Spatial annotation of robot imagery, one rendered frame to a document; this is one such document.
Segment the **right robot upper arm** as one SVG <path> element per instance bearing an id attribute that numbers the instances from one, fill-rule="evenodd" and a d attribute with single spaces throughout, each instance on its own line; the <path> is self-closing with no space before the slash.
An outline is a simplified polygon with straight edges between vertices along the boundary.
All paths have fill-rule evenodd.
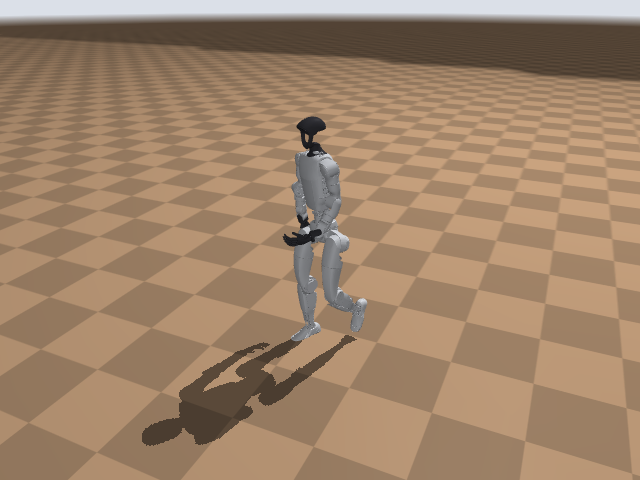
<path id="1" fill-rule="evenodd" d="M 297 153 L 295 155 L 295 162 L 296 162 L 296 177 L 298 179 L 297 182 L 294 182 L 291 186 L 293 193 L 296 196 L 302 196 L 304 195 L 303 193 L 303 188 L 302 188 L 302 183 L 301 183 L 301 178 L 300 178 L 300 174 L 299 174 L 299 157 L 303 152 Z"/>

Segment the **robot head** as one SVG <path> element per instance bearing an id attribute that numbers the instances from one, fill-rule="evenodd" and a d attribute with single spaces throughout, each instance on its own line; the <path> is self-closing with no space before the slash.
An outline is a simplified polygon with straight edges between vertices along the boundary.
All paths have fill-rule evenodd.
<path id="1" fill-rule="evenodd" d="M 319 143 L 312 142 L 313 136 L 316 135 L 317 132 L 326 129 L 326 125 L 322 119 L 318 117 L 307 117 L 297 124 L 297 128 L 301 132 L 301 140 L 302 140 L 303 147 L 306 149 L 310 148 L 310 151 L 307 153 L 308 157 L 319 155 L 319 154 L 313 154 L 314 151 L 319 151 L 319 153 L 323 152 L 324 154 L 327 154 L 321 148 Z M 308 142 L 305 141 L 305 134 L 309 136 Z M 323 154 L 321 153 L 321 155 Z"/>

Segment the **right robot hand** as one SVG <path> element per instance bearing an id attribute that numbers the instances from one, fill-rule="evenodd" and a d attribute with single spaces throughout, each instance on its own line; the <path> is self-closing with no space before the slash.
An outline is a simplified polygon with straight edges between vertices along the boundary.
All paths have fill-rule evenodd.
<path id="1" fill-rule="evenodd" d="M 302 219 L 302 216 L 301 216 L 301 215 L 297 215 L 297 218 L 298 218 L 299 223 L 301 223 L 301 225 L 300 225 L 300 229 L 302 229 L 302 228 L 304 228 L 304 227 L 306 227 L 306 226 L 309 226 L 309 225 L 310 225 L 310 223 L 307 221 L 307 220 L 308 220 L 308 217 L 307 217 L 304 221 L 303 221 L 303 219 Z"/>

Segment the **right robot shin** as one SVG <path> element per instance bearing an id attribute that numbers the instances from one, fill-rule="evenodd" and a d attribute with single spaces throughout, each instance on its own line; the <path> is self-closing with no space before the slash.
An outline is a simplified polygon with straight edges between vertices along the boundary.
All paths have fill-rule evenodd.
<path id="1" fill-rule="evenodd" d="M 316 308 L 317 293 L 307 293 L 301 289 L 299 284 L 297 284 L 297 290 L 300 307 L 305 320 L 305 327 L 308 327 L 308 329 L 314 328 L 314 310 Z M 308 325 L 306 322 L 308 322 Z"/>

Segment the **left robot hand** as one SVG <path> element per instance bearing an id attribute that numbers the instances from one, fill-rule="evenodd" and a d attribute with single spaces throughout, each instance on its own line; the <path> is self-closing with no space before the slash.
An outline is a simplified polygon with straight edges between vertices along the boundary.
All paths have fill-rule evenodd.
<path id="1" fill-rule="evenodd" d="M 287 245 L 293 247 L 293 246 L 306 244 L 310 241 L 315 242 L 315 237 L 320 236 L 322 234 L 322 231 L 320 229 L 316 229 L 316 230 L 310 231 L 309 234 L 301 235 L 295 232 L 292 232 L 292 234 L 297 237 L 290 238 L 286 234 L 284 234 L 285 237 L 283 236 L 283 239 Z"/>

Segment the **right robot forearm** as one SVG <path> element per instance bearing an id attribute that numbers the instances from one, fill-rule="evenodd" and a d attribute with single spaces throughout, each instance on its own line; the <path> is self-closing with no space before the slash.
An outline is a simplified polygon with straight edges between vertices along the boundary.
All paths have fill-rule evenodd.
<path id="1" fill-rule="evenodd" d="M 304 197 L 304 195 L 296 196 L 294 194 L 294 199 L 295 199 L 295 202 L 296 202 L 296 212 L 297 212 L 296 216 L 297 215 L 301 215 L 302 219 L 304 221 L 308 217 L 305 197 Z"/>

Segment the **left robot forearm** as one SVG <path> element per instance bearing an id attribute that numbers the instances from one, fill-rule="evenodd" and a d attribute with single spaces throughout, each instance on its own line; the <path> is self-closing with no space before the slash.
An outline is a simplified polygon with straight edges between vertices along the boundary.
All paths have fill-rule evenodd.
<path id="1" fill-rule="evenodd" d="M 324 210 L 321 219 L 319 220 L 316 228 L 314 229 L 314 230 L 320 229 L 322 231 L 322 234 L 320 236 L 316 236 L 315 241 L 321 241 L 323 239 L 324 233 L 328 231 L 333 219 L 335 219 L 336 216 L 338 215 L 340 207 L 341 207 L 341 200 L 336 199 L 333 202 L 331 210 L 330 209 Z"/>

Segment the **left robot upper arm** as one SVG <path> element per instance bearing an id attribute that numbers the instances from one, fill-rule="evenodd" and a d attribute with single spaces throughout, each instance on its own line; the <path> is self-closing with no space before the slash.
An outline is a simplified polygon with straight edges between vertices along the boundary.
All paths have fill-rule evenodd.
<path id="1" fill-rule="evenodd" d="M 330 159 L 323 159 L 319 162 L 320 171 L 326 181 L 327 190 L 330 193 L 325 200 L 325 205 L 328 208 L 332 208 L 333 202 L 336 199 L 341 200 L 340 194 L 340 182 L 339 182 L 339 174 L 340 169 L 338 164 Z M 342 202 L 342 201 L 341 201 Z"/>

